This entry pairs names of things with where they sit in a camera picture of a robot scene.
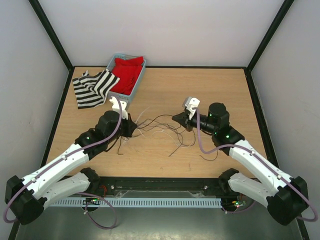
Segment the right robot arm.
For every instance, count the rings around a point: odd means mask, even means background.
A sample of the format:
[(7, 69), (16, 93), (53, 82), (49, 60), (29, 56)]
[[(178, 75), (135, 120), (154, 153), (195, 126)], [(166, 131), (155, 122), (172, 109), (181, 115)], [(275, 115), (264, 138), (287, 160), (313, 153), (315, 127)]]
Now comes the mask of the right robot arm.
[(208, 114), (198, 111), (199, 101), (188, 98), (184, 111), (172, 120), (188, 132), (197, 129), (211, 136), (216, 150), (241, 163), (256, 180), (230, 168), (218, 180), (219, 190), (229, 195), (237, 192), (263, 205), (271, 217), (286, 226), (308, 208), (307, 182), (300, 176), (292, 177), (274, 166), (259, 154), (245, 137), (230, 125), (230, 114), (223, 103), (215, 102), (208, 107)]

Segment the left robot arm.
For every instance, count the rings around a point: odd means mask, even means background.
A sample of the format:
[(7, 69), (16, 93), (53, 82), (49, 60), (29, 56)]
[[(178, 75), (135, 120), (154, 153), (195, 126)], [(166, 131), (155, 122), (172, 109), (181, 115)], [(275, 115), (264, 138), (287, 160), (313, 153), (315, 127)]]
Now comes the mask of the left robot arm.
[(137, 124), (124, 110), (119, 113), (106, 111), (94, 128), (88, 129), (75, 139), (61, 155), (40, 169), (22, 178), (12, 176), (6, 182), (3, 213), (6, 223), (8, 211), (15, 221), (27, 225), (36, 220), (51, 204), (77, 193), (96, 193), (100, 188), (100, 177), (87, 167), (75, 176), (64, 179), (75, 168), (89, 162), (97, 155), (109, 151), (110, 143), (120, 137), (131, 137)]

